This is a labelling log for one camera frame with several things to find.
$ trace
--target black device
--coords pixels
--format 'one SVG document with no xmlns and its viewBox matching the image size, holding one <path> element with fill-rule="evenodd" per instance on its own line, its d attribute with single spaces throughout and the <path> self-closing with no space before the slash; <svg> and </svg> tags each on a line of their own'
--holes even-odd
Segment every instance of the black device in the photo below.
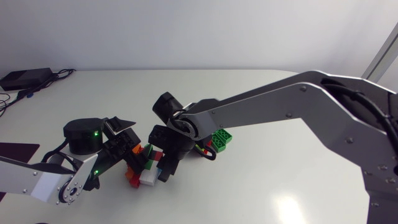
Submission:
<svg viewBox="0 0 398 224">
<path fill-rule="evenodd" d="M 23 90 L 37 87 L 54 76 L 50 68 L 38 68 L 10 72 L 0 80 L 0 86 L 5 91 Z"/>
</svg>

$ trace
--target screw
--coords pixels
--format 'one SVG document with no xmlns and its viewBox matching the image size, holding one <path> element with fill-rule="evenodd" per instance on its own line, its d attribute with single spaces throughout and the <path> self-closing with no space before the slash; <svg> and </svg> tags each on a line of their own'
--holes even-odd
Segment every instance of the screw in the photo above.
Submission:
<svg viewBox="0 0 398 224">
<path fill-rule="evenodd" d="M 305 92 L 306 90 L 307 90 L 307 87 L 306 87 L 306 86 L 301 86 L 301 87 L 300 87 L 300 91 Z"/>
<path fill-rule="evenodd" d="M 365 175 L 373 175 L 372 173 L 369 173 L 368 171 L 363 172 Z"/>
<path fill-rule="evenodd" d="M 379 165 L 377 168 L 379 168 L 379 170 L 387 170 L 388 167 L 386 165 Z"/>
<path fill-rule="evenodd" d="M 394 184 L 396 182 L 396 180 L 394 179 L 394 178 L 388 178 L 388 179 L 386 179 L 386 183 L 388 183 L 388 184 Z"/>
<path fill-rule="evenodd" d="M 352 144 L 352 143 L 354 143 L 354 139 L 352 137 L 348 137 L 348 138 L 346 138 L 346 143 Z"/>
</svg>

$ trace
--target black cable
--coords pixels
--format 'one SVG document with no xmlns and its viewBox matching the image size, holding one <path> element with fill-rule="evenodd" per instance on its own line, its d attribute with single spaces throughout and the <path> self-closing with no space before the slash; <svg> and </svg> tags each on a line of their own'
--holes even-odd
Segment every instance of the black cable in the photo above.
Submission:
<svg viewBox="0 0 398 224">
<path fill-rule="evenodd" d="M 64 159 L 66 159 L 72 165 L 72 167 L 75 169 L 75 171 L 79 169 L 79 167 L 77 167 L 75 162 L 73 162 L 66 154 L 64 154 L 62 152 L 57 152 L 56 154 L 62 156 Z"/>
<path fill-rule="evenodd" d="M 391 123 L 389 115 L 384 114 L 383 111 L 375 103 L 373 103 L 361 92 L 354 91 L 345 86 L 335 84 L 324 84 L 323 86 L 326 87 L 328 90 L 335 91 L 337 93 L 350 97 L 352 100 L 357 101 L 366 109 L 368 109 L 376 117 L 376 119 L 380 122 L 381 126 L 386 131 L 387 137 L 389 138 L 393 149 L 398 155 L 398 134 Z"/>
<path fill-rule="evenodd" d="M 68 141 L 65 139 L 64 142 L 59 145 L 56 149 L 46 153 L 41 162 L 47 162 L 47 160 L 52 157 L 53 155 L 59 153 L 65 146 L 67 146 Z"/>
<path fill-rule="evenodd" d="M 4 103 L 4 106 L 0 106 L 0 118 L 6 112 L 7 109 L 7 100 L 11 99 L 11 96 L 8 93 L 0 93 L 0 95 L 6 95 L 8 98 L 5 100 L 0 100 L 0 103 Z"/>
<path fill-rule="evenodd" d="M 206 159 L 209 159 L 209 160 L 211 160 L 211 161 L 213 161 L 213 160 L 216 159 L 217 153 L 216 153 L 216 151 L 215 151 L 212 147 L 210 147 L 210 146 L 205 146 L 205 149 L 206 149 L 208 152 L 211 153 L 211 156 L 209 156 L 208 154 L 205 154 L 201 149 L 197 148 L 196 146 L 194 146 L 193 148 L 194 148 L 194 150 L 195 150 L 197 153 L 199 153 L 199 155 L 201 155 L 202 157 L 204 157 L 204 158 L 206 158 Z"/>
</svg>

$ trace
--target white table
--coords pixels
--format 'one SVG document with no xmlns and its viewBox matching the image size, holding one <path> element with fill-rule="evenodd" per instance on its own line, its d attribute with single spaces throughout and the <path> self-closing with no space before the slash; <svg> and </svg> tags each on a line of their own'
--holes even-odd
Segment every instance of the white table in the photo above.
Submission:
<svg viewBox="0 0 398 224">
<path fill-rule="evenodd" d="M 275 70 L 134 70 L 76 72 L 0 118 L 0 142 L 37 143 L 30 160 L 63 141 L 73 119 L 136 121 L 143 144 L 161 120 L 152 112 L 171 92 L 181 104 L 223 100 L 294 75 Z M 369 197 L 359 167 L 326 149 L 299 119 L 227 129 L 233 140 L 215 161 L 194 154 L 155 187 L 130 187 L 120 162 L 101 188 L 60 208 L 7 194 L 1 223 L 366 223 Z"/>
</svg>

